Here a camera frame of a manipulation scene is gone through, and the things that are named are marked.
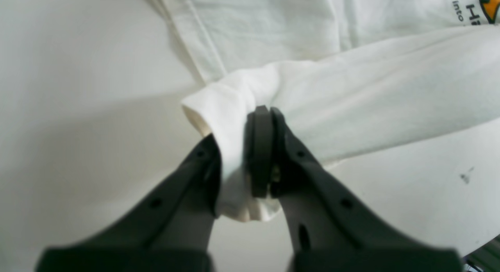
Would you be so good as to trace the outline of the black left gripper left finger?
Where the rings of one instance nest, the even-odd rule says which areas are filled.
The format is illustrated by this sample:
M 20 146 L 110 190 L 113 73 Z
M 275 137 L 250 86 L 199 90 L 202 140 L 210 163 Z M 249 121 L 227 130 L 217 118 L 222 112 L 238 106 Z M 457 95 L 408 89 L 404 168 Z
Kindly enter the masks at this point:
M 47 248 L 37 272 L 214 272 L 207 248 L 222 169 L 213 134 L 128 213 L 73 245 Z

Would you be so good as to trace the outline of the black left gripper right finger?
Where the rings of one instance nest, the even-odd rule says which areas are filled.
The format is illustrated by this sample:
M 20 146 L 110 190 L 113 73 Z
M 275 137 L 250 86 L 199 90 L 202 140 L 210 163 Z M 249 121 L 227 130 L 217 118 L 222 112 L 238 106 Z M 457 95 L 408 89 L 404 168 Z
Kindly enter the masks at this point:
M 279 199 L 292 240 L 292 272 L 461 272 L 457 251 L 424 245 L 384 222 L 329 174 L 272 108 Z

